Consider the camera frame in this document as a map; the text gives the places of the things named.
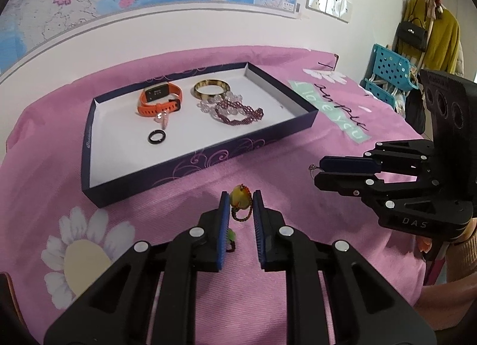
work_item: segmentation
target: black ring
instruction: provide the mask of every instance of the black ring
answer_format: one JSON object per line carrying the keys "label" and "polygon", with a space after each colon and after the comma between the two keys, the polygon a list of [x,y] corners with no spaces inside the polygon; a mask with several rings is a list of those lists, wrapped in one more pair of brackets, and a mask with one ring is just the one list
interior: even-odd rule
{"label": "black ring", "polygon": [[[152,137],[157,134],[161,134],[162,138],[160,138],[159,140],[152,140]],[[162,143],[164,140],[165,140],[165,132],[163,130],[154,130],[147,137],[147,141],[151,143],[151,145],[158,145],[159,143]]]}

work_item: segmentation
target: smartwatch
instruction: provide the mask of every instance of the smartwatch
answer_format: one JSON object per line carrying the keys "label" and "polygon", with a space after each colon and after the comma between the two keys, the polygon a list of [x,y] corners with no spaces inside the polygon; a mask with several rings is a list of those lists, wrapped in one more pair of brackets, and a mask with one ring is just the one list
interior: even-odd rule
{"label": "smartwatch", "polygon": [[[170,94],[175,94],[177,99],[169,99],[165,103],[150,104],[151,101],[161,99]],[[139,96],[137,111],[140,116],[152,117],[159,112],[175,112],[180,110],[182,103],[182,90],[172,82],[163,82],[144,88]]]}

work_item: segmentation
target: hanging bag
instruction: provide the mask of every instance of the hanging bag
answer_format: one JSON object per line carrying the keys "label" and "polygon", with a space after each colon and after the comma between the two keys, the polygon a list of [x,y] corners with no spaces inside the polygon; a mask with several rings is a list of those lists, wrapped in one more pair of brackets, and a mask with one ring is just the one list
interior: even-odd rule
{"label": "hanging bag", "polygon": [[[428,16],[428,0],[424,0],[424,22],[422,22],[419,18],[414,18],[417,1],[418,0],[416,0],[416,2],[414,3],[414,8],[409,15],[409,19],[401,22],[398,25],[396,35],[398,39],[400,39],[402,42],[405,42],[408,45],[411,45],[413,48],[425,52],[428,48],[428,32],[425,29],[425,21]],[[419,21],[420,26],[414,24],[415,20]]]}

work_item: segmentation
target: orange watch strap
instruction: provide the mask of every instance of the orange watch strap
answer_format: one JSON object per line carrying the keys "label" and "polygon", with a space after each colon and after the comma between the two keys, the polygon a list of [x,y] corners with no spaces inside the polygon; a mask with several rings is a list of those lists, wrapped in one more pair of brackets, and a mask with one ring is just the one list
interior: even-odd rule
{"label": "orange watch strap", "polygon": [[156,116],[161,111],[175,112],[179,111],[182,103],[182,90],[172,82],[168,82],[169,92],[168,94],[176,94],[177,99],[169,100],[165,103],[149,104],[146,99],[145,89],[139,96],[140,105],[137,107],[137,111],[140,116],[152,117]]}

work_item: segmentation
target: black handbag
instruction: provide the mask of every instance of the black handbag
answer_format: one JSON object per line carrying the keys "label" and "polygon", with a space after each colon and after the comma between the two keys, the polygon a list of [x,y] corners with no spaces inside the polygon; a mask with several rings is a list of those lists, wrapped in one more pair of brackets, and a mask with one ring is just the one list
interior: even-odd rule
{"label": "black handbag", "polygon": [[412,89],[406,96],[405,112],[406,122],[422,135],[425,131],[425,110],[422,92],[419,89]]}
{"label": "black handbag", "polygon": [[[417,1],[414,3],[414,8],[409,15],[409,19],[414,17],[414,11],[416,10]],[[428,2],[425,0],[424,22],[419,18],[413,18],[412,20],[406,20],[401,22],[397,27],[396,35],[402,42],[411,45],[420,51],[425,52],[428,48],[428,31],[425,29],[425,21],[428,16]],[[414,21],[418,20],[421,26],[414,24]]]}

